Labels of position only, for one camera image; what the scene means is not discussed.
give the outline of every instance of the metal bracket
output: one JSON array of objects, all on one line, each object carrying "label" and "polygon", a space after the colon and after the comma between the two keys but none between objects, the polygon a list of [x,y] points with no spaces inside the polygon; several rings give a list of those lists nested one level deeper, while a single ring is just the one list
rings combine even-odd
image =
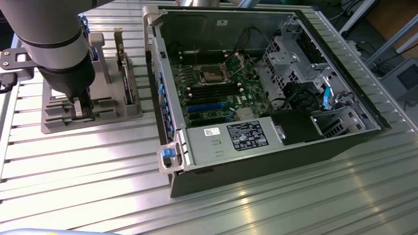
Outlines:
[{"label": "metal bracket", "polygon": [[97,48],[101,69],[105,75],[106,83],[113,83],[110,71],[107,69],[106,58],[103,53],[103,46],[105,46],[105,36],[103,33],[90,33],[90,45]]},{"label": "metal bracket", "polygon": [[272,64],[276,65],[289,65],[294,62],[298,62],[298,57],[294,54],[289,54],[288,52],[273,52],[269,54],[269,59]]},{"label": "metal bracket", "polygon": [[350,106],[326,112],[314,111],[313,117],[328,138],[338,136],[346,130],[350,133],[366,130],[365,124]]},{"label": "metal bracket", "polygon": [[[173,174],[174,172],[185,169],[185,162],[181,161],[181,159],[183,159],[181,156],[185,154],[185,152],[181,146],[182,144],[179,139],[179,133],[177,132],[174,141],[166,145],[159,146],[157,150],[159,171],[163,174]],[[165,163],[165,149],[175,149],[177,151],[177,157],[171,158],[171,166],[166,165]]]},{"label": "metal bracket", "polygon": [[17,65],[21,65],[22,63],[25,63],[30,56],[22,55],[21,57],[18,57],[19,54],[11,53],[11,51],[17,52],[15,48],[6,50],[2,53],[2,57],[0,57],[0,60],[2,60],[0,85],[5,86],[5,89],[0,90],[0,94],[10,92],[14,86],[18,85],[18,82],[31,80],[34,78],[34,67],[17,68]]},{"label": "metal bracket", "polygon": [[0,67],[5,70],[34,69],[35,63],[25,47],[6,49],[0,57]]},{"label": "metal bracket", "polygon": [[145,32],[145,48],[149,48],[149,26],[163,15],[158,6],[147,5],[143,7],[143,32]]},{"label": "metal bracket", "polygon": [[135,96],[133,92],[133,78],[130,71],[133,70],[131,63],[129,62],[129,55],[125,52],[122,28],[115,28],[115,43],[117,43],[117,58],[118,58],[118,67],[122,72],[125,80],[125,102],[127,105],[135,104]]}]

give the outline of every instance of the warning label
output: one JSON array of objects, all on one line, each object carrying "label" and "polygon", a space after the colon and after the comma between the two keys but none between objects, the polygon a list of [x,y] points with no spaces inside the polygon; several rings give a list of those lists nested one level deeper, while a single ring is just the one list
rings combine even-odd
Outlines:
[{"label": "warning label", "polygon": [[269,145],[260,121],[228,126],[234,148],[238,151]]}]

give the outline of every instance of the slotted metal surface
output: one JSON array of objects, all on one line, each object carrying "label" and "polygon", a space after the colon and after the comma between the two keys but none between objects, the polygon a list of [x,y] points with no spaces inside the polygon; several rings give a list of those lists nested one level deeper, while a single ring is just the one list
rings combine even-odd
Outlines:
[{"label": "slotted metal surface", "polygon": [[346,63],[393,130],[330,161],[177,199],[169,197],[169,178],[158,171],[154,153],[159,141],[145,61],[143,5],[137,0],[117,1],[86,13],[91,30],[105,32],[109,57],[117,52],[113,29],[125,28],[146,111],[142,119],[45,135],[39,73],[14,89],[0,142],[0,231],[46,228],[194,235],[417,232],[417,128],[341,44],[322,14],[309,7],[298,9]]}]

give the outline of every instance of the metal frame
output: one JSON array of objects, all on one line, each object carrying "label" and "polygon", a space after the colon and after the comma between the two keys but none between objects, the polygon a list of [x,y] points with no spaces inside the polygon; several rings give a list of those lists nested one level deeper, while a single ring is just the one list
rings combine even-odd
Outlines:
[{"label": "metal frame", "polygon": [[356,13],[353,14],[353,16],[350,17],[349,21],[346,22],[346,24],[342,26],[341,30],[340,30],[340,34],[342,34],[345,31],[349,31],[349,29],[353,27],[353,25],[356,24],[356,22],[360,20],[360,18],[362,17],[362,15],[365,14],[365,12],[369,10],[369,8],[373,6],[374,2],[377,0],[365,0],[362,2],[362,4],[360,5]]},{"label": "metal frame", "polygon": [[[22,46],[22,42],[17,36],[14,35],[11,48],[18,48]],[[3,163],[6,159],[7,145],[9,145],[9,136],[11,131],[11,124],[14,119],[14,112],[10,110],[15,110],[18,92],[19,92],[21,83],[14,87],[13,91],[0,94],[0,182],[2,182],[2,173],[3,173]]]},{"label": "metal frame", "polygon": [[407,25],[400,29],[396,35],[388,40],[384,46],[378,49],[378,51],[370,56],[366,60],[366,65],[372,66],[373,62],[381,57],[381,55],[389,50],[389,48],[396,44],[400,38],[415,28],[418,24],[418,14],[412,18],[412,20],[407,23]]},{"label": "metal frame", "polygon": [[[326,19],[328,17],[324,15],[322,12],[318,13],[322,17],[322,19]],[[337,32],[337,29],[333,27],[333,24],[329,21],[325,21],[326,25],[329,26],[330,31]],[[345,49],[356,55],[356,52],[353,48],[348,45],[346,40],[340,36],[338,38],[340,42],[345,45]],[[400,115],[403,116],[404,120],[408,122],[408,124],[412,126],[412,129],[415,132],[418,133],[418,127],[416,126],[415,122],[411,120],[408,117],[407,113],[404,112],[401,106],[398,105],[397,100],[392,97],[390,93],[388,92],[386,88],[384,87],[381,81],[377,79],[374,76],[374,73],[370,71],[370,68],[365,65],[364,61],[360,59],[358,56],[353,56],[352,59],[356,60],[357,65],[360,66],[361,70],[364,71],[364,76],[358,76],[358,80],[361,79],[370,79],[372,80],[372,87],[378,88],[378,94],[382,94],[385,96],[385,101],[384,103],[390,103],[394,106],[394,110]]]},{"label": "metal frame", "polygon": [[260,4],[261,0],[242,0],[238,7],[254,8]]},{"label": "metal frame", "polygon": [[412,45],[413,43],[418,40],[418,32],[415,34],[415,36],[400,46],[397,49],[397,53],[401,54]]}]

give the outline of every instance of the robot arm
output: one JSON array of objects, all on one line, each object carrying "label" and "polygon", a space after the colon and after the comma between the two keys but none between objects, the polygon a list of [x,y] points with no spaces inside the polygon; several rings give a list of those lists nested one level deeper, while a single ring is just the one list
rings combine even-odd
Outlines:
[{"label": "robot arm", "polygon": [[0,0],[0,9],[46,81],[70,101],[85,96],[95,78],[78,14],[110,2]]}]

